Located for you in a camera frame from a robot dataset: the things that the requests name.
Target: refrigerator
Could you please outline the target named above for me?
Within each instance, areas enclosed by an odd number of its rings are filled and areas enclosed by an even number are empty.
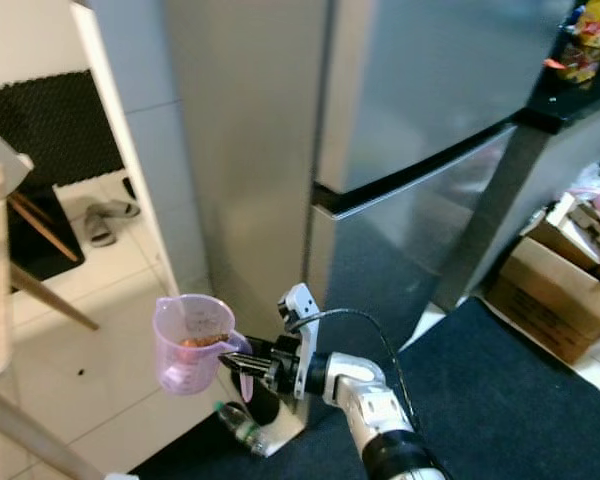
[[[411,336],[504,154],[569,0],[166,0],[215,295],[246,335],[276,303]],[[385,356],[359,319],[318,348]]]

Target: black carpet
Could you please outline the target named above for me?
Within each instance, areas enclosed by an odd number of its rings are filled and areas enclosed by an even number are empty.
[[[51,217],[53,223],[47,224],[48,227],[76,254],[78,261],[69,260],[9,207],[7,213],[11,260],[38,280],[45,280],[82,265],[85,260],[84,254],[53,189],[51,187],[37,188],[26,191],[25,195]]]
[[[29,185],[67,185],[123,167],[89,70],[0,86],[0,136],[31,157]]]
[[[478,300],[434,327],[401,364],[428,444],[454,480],[600,480],[600,392]],[[245,453],[212,416],[133,473],[141,480],[365,478],[339,412],[266,460]]]

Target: measuring cup handle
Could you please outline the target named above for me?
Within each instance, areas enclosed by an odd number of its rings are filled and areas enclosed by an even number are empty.
[[[235,330],[231,330],[229,333],[229,341],[227,343],[236,347],[239,352],[253,353],[251,344]],[[253,377],[244,373],[240,374],[240,393],[245,402],[249,403],[251,401],[251,397],[253,396]]]

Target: wooden chair leg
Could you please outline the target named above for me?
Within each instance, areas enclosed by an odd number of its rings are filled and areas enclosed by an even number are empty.
[[[11,262],[11,285],[30,293],[41,302],[64,313],[66,316],[80,322],[91,330],[98,330],[98,328],[100,328],[97,323],[89,319],[82,312],[73,308],[66,301],[45,287],[42,282],[29,275],[13,262]]]
[[[93,465],[1,396],[0,433],[73,480],[104,478]]]
[[[9,205],[18,212],[33,228],[35,228],[44,238],[49,240],[58,250],[60,250],[69,260],[77,262],[78,257],[62,241],[49,230],[40,220],[32,215],[22,203],[11,196],[7,197]]]
[[[29,200],[25,195],[18,191],[11,192],[11,198],[20,203],[22,206],[28,208],[33,213],[35,213],[39,218],[42,218],[47,223],[53,223],[53,219],[43,212],[40,207],[38,207],[35,203]]]

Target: water bottle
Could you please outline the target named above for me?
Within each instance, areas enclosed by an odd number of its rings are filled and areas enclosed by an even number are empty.
[[[255,455],[267,456],[268,442],[260,426],[240,408],[228,403],[218,402],[215,408],[220,421],[236,437],[238,442]]]

